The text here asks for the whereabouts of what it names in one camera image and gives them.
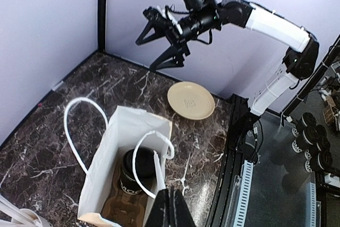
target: dark marble surface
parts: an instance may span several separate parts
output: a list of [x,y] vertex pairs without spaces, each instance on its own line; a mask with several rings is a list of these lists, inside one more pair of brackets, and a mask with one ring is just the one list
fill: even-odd
[[[66,141],[63,112],[79,96],[96,101],[111,116],[117,105],[143,108],[173,121],[175,158],[166,183],[182,190],[197,227],[204,226],[217,186],[230,105],[202,121],[186,120],[170,108],[169,78],[103,54],[75,70],[27,118],[0,151],[0,192],[17,207],[30,208],[56,226],[90,226],[77,220],[85,174]],[[81,103],[69,115],[69,131],[88,167],[104,133],[97,110]]]

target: wall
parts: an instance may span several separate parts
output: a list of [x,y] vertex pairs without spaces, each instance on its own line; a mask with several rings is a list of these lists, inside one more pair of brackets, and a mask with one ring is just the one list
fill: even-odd
[[97,0],[0,0],[0,144],[97,49]]
[[[318,63],[339,33],[340,0],[252,1],[276,10],[314,33],[320,42]],[[135,45],[134,41],[147,24],[142,11],[150,5],[166,4],[175,4],[177,10],[185,11],[182,0],[108,0],[107,51],[149,66],[169,44],[166,39],[159,39],[143,46]],[[221,32],[214,31],[212,45],[197,42],[188,45],[191,55],[186,58],[185,67],[162,72],[197,82],[223,97],[231,93],[250,97],[279,66],[287,49],[271,38],[233,25],[224,26]],[[281,111],[297,91],[287,91],[270,108]]]

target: black lid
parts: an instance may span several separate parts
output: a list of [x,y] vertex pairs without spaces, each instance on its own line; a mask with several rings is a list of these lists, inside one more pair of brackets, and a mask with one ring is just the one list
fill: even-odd
[[305,130],[303,131],[305,134],[306,138],[308,139],[309,142],[311,142],[313,145],[318,142],[319,140],[319,134],[315,127],[312,126],[307,126]]
[[321,149],[321,151],[329,151],[330,149],[330,143],[326,137],[322,137],[318,141],[318,147]]
[[[123,158],[124,168],[128,171],[131,177],[133,177],[132,172],[132,156],[134,149],[125,153]],[[150,179],[155,177],[155,162],[154,153],[147,148],[140,147],[136,155],[136,173],[138,178],[142,180]]]
[[308,112],[303,113],[302,118],[304,122],[307,124],[307,126],[315,127],[315,125],[317,125],[317,120],[311,113],[308,113]]
[[321,151],[319,153],[318,157],[319,157],[319,160],[320,160],[320,165],[324,169],[331,167],[331,165],[333,164],[333,158],[332,158],[331,155],[332,154],[330,153],[330,151]]
[[315,129],[319,133],[320,137],[326,137],[327,136],[327,130],[323,125],[321,125],[321,124],[316,125]]

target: gray floor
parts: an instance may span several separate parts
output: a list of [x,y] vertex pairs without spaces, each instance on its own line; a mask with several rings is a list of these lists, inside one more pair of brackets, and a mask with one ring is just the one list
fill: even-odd
[[[334,75],[331,70],[326,75]],[[330,152],[333,156],[333,167],[340,169],[340,133],[336,133],[333,127],[325,123],[322,110],[326,103],[321,99],[317,91],[309,93],[305,103],[301,103],[293,112],[292,117],[299,119],[304,112],[310,112],[317,119],[318,124],[322,124],[327,129],[327,138],[330,142]],[[327,195],[327,227],[340,226],[340,198]]]

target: beige plate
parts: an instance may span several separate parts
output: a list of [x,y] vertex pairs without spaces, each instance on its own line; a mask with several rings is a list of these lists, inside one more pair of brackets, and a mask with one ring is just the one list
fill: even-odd
[[215,101],[204,87],[193,82],[178,82],[168,91],[168,101],[173,110],[191,120],[209,117],[215,109]]

